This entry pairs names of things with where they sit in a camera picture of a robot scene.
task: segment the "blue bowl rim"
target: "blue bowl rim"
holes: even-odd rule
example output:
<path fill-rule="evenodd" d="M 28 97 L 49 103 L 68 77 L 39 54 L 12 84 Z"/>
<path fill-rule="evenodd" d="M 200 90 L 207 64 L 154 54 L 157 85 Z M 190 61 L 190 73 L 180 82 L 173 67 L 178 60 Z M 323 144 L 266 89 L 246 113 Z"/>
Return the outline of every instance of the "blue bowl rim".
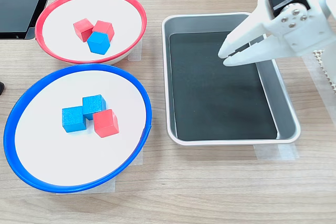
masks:
<path fill-rule="evenodd" d="M 31 100 L 46 86 L 48 86 L 53 81 L 57 80 L 58 78 L 61 78 L 63 76 L 66 76 L 71 73 L 75 72 L 81 72 L 81 71 L 88 71 L 88 70 L 100 70 L 100 71 L 106 71 L 110 73 L 117 74 L 121 77 L 124 77 L 125 79 L 129 80 L 134 86 L 139 90 L 139 92 L 142 95 L 142 98 L 144 100 L 145 108 L 146 108 L 146 122 L 145 127 L 143 129 L 142 135 L 140 137 L 139 143 L 134 149 L 133 153 L 126 159 L 126 161 L 121 164 L 117 169 L 112 171 L 111 173 L 105 175 L 102 178 L 99 178 L 95 181 L 82 184 L 82 185 L 75 185 L 75 186 L 59 186 L 59 185 L 53 185 L 46 182 L 43 182 L 42 180 L 37 179 L 32 174 L 30 174 L 22 165 L 20 162 L 15 148 L 15 131 L 16 126 L 20 120 L 20 117 L 26 107 L 29 105 Z M 106 181 L 112 179 L 113 177 L 117 176 L 119 173 L 121 173 L 138 155 L 140 150 L 142 149 L 143 145 L 146 142 L 146 139 L 149 135 L 150 129 L 151 129 L 151 123 L 152 123 L 152 108 L 151 108 L 151 102 L 149 99 L 149 96 L 143 87 L 143 85 L 130 73 L 114 67 L 110 65 L 103 65 L 103 64 L 81 64 L 81 65 L 75 65 L 70 66 L 67 68 L 63 68 L 60 70 L 57 70 L 39 81 L 37 81 L 34 85 L 32 85 L 16 102 L 14 107 L 12 108 L 11 113 L 8 116 L 5 131 L 4 131 L 4 151 L 7 158 L 7 161 L 12 168 L 13 172 L 22 179 L 25 183 L 43 190 L 43 191 L 49 191 L 51 193 L 75 193 L 78 191 L 87 190 L 96 186 L 99 186 Z"/>

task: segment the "red cube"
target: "red cube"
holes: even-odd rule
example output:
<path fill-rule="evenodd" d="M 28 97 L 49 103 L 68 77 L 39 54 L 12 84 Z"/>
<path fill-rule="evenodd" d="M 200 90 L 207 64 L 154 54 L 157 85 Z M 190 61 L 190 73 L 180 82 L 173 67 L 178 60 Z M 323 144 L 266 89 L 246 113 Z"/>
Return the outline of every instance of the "red cube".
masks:
<path fill-rule="evenodd" d="M 86 42 L 92 34 L 93 24 L 85 18 L 76 23 L 74 23 L 74 29 L 77 36 L 83 41 Z"/>
<path fill-rule="evenodd" d="M 99 33 L 107 34 L 109 36 L 109 40 L 111 42 L 114 36 L 114 29 L 111 23 L 104 22 L 104 21 L 97 21 L 96 25 L 94 26 L 92 32 L 97 31 Z"/>
<path fill-rule="evenodd" d="M 118 120 L 112 110 L 103 110 L 93 114 L 94 131 L 100 137 L 119 133 Z"/>

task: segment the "red bowl rim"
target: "red bowl rim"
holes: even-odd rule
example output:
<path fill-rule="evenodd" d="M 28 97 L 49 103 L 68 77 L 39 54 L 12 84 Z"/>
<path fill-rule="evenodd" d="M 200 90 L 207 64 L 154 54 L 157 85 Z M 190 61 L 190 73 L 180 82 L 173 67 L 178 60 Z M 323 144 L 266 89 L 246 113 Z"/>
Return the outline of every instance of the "red bowl rim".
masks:
<path fill-rule="evenodd" d="M 41 13 L 41 15 L 38 17 L 37 21 L 36 21 L 36 26 L 35 26 L 35 38 L 38 42 L 38 44 L 41 46 L 41 48 L 49 55 L 53 56 L 56 59 L 65 61 L 65 62 L 69 62 L 69 63 L 74 63 L 74 64 L 82 64 L 82 63 L 103 63 L 106 61 L 110 61 L 110 60 L 114 60 L 117 59 L 118 57 L 126 54 L 127 52 L 129 52 L 142 38 L 143 34 L 145 33 L 146 30 L 146 26 L 147 26 L 147 16 L 146 16 L 146 12 L 144 10 L 144 8 L 142 7 L 142 5 L 137 1 L 137 0 L 125 0 L 127 2 L 129 2 L 131 5 L 133 5 L 139 12 L 140 16 L 141 16 L 141 31 L 140 34 L 138 36 L 138 38 L 136 39 L 136 41 L 131 44 L 128 48 L 126 48 L 124 51 L 115 54 L 113 56 L 110 57 L 106 57 L 103 59 L 98 59 L 98 60 L 88 60 L 88 61 L 79 61 L 79 60 L 70 60 L 70 59 L 65 59 L 57 54 L 55 54 L 54 52 L 52 52 L 47 45 L 44 42 L 44 38 L 42 35 L 42 29 L 43 29 L 43 25 L 44 22 L 46 21 L 46 18 L 49 16 L 49 14 L 55 10 L 57 7 L 59 7 L 60 5 L 71 1 L 71 0 L 56 0 L 53 3 L 51 3 L 47 8 L 45 8 L 43 10 L 43 12 Z"/>

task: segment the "blue cube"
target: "blue cube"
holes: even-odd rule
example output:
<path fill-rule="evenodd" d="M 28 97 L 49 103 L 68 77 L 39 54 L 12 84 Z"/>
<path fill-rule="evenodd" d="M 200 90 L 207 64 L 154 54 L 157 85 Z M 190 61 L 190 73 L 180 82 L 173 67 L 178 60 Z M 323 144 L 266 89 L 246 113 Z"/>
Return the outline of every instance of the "blue cube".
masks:
<path fill-rule="evenodd" d="M 86 119 L 83 115 L 83 107 L 71 107 L 62 109 L 62 126 L 66 132 L 86 130 Z"/>
<path fill-rule="evenodd" d="M 104 55 L 110 48 L 109 36 L 104 33 L 94 31 L 87 40 L 90 51 L 96 54 Z"/>
<path fill-rule="evenodd" d="M 93 114 L 103 110 L 106 110 L 106 101 L 100 94 L 83 97 L 83 115 L 88 120 L 93 120 Z"/>

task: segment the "clear tape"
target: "clear tape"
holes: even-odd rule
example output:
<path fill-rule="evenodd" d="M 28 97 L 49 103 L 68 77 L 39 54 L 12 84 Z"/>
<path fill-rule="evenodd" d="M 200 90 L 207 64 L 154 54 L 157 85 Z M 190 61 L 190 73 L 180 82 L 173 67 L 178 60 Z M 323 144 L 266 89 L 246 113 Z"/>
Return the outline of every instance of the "clear tape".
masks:
<path fill-rule="evenodd" d="M 303 61 L 304 64 L 306 64 L 332 122 L 336 125 L 336 87 L 335 84 L 328 79 L 328 75 L 323 69 L 323 62 L 320 58 L 322 53 L 322 50 L 314 51 L 313 54 L 304 56 Z"/>
<path fill-rule="evenodd" d="M 299 158 L 295 143 L 256 144 L 253 148 L 257 159 L 260 160 L 296 160 Z"/>
<path fill-rule="evenodd" d="M 128 61 L 140 61 L 142 55 L 142 39 L 136 44 L 133 50 L 128 55 Z"/>
<path fill-rule="evenodd" d="M 136 156 L 136 158 L 132 161 L 130 165 L 142 165 L 143 164 L 143 149 L 139 152 L 139 154 Z M 79 191 L 77 193 L 72 194 L 104 194 L 104 193 L 113 193 L 115 192 L 115 177 L 110 179 L 109 181 L 96 186 L 94 188 L 85 190 L 85 191 Z"/>

